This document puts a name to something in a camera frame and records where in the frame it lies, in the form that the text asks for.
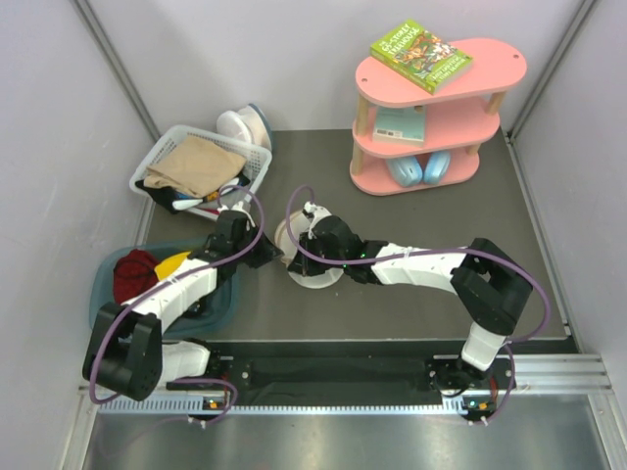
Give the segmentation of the white mesh laundry bag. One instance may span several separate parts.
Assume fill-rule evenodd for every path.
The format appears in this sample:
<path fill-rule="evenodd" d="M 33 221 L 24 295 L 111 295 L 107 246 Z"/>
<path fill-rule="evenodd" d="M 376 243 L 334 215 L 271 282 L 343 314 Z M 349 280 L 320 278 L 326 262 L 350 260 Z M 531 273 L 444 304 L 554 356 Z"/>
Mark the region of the white mesh laundry bag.
<path fill-rule="evenodd" d="M 300 211 L 291 213 L 289 221 L 292 232 L 296 237 L 303 232 L 307 232 L 311 225 L 310 221 Z M 288 267 L 297 254 L 297 249 L 288 236 L 287 224 L 285 221 L 281 221 L 278 224 L 274 233 L 273 243 L 283 252 L 283 256 L 280 261 L 285 267 Z M 326 272 L 313 277 L 305 277 L 301 274 L 289 271 L 288 275 L 301 287 L 308 289 L 324 289 L 338 282 L 343 275 L 343 271 L 340 268 L 331 268 Z"/>

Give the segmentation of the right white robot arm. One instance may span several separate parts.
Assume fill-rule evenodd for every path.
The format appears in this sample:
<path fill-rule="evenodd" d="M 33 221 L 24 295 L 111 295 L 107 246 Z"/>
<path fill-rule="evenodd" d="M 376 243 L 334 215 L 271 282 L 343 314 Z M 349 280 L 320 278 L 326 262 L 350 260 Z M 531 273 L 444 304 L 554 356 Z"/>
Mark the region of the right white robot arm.
<path fill-rule="evenodd" d="M 428 255 L 424 249 L 363 240 L 336 215 L 312 223 L 298 213 L 281 222 L 274 241 L 285 252 L 289 275 L 303 287 L 325 288 L 347 275 L 361 284 L 413 285 L 457 295 L 472 319 L 457 373 L 471 388 L 492 377 L 492 363 L 533 291 L 517 265 L 484 238 L 468 247 L 474 255 Z"/>

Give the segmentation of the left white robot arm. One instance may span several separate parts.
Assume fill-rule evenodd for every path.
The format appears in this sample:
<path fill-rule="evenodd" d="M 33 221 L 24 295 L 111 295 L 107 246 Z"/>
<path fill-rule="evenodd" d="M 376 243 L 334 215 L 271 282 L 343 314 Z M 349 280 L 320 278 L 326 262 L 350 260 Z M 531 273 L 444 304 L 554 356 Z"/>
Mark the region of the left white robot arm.
<path fill-rule="evenodd" d="M 155 389 L 184 379 L 211 388 L 222 366 L 197 340 L 166 342 L 168 329 L 194 304 L 211 295 L 239 264 L 262 267 L 282 257 L 264 225 L 244 210 L 225 210 L 205 243 L 169 276 L 122 304 L 106 303 L 96 315 L 82 367 L 93 402 L 97 388 L 142 401 Z"/>

